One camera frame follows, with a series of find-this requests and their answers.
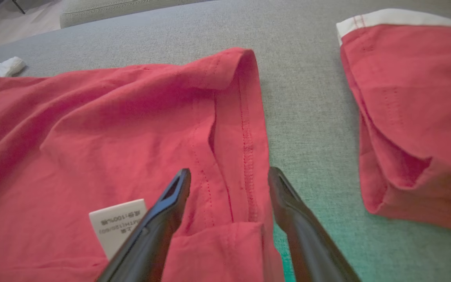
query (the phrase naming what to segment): gray fabric surface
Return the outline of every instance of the gray fabric surface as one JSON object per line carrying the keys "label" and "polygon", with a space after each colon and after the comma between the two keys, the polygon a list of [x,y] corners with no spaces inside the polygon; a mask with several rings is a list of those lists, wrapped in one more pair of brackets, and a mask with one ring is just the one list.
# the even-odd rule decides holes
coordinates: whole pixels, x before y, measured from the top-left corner
{"label": "gray fabric surface", "polygon": [[206,0],[64,0],[60,27]]}
{"label": "gray fabric surface", "polygon": [[[280,167],[365,282],[451,281],[451,230],[368,214],[358,178],[357,107],[335,23],[387,7],[451,18],[447,0],[221,0],[147,11],[0,47],[23,75],[185,64],[233,46],[260,70],[271,164]],[[286,278],[290,255],[275,231]]]}

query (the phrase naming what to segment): white trim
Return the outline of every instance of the white trim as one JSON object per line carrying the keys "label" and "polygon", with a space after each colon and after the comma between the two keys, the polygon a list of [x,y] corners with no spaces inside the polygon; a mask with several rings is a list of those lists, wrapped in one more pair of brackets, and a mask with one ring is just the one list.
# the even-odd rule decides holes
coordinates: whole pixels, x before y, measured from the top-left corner
{"label": "white trim", "polygon": [[362,27],[375,25],[438,25],[451,27],[451,18],[444,18],[435,14],[409,11],[404,9],[382,9],[370,14],[354,16],[337,23],[339,43],[342,45],[342,37],[349,32]]}

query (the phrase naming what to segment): care label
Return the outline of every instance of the care label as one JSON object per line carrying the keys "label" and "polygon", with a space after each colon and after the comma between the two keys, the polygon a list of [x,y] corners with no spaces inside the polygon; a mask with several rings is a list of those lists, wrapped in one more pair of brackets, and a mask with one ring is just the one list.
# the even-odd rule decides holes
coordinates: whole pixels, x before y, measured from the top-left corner
{"label": "care label", "polygon": [[147,212],[144,199],[90,213],[90,221],[106,257],[111,260]]}

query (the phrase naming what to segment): red garment with white trim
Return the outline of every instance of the red garment with white trim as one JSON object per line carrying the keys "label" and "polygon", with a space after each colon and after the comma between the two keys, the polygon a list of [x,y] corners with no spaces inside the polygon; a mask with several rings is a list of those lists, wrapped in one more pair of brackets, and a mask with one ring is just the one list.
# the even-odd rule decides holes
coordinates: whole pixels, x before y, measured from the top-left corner
{"label": "red garment with white trim", "polygon": [[164,281],[279,281],[254,53],[0,78],[0,281],[93,281],[88,213],[192,183]]}
{"label": "red garment with white trim", "polygon": [[451,228],[451,20],[386,9],[337,29],[365,207]]}

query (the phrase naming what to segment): floor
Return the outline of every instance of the floor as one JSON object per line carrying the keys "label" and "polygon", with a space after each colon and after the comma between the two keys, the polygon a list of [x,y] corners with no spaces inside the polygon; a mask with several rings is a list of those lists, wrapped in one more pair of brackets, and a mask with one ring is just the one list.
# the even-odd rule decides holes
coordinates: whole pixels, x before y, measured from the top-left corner
{"label": "floor", "polygon": [[60,29],[61,0],[11,0],[0,4],[0,45]]}

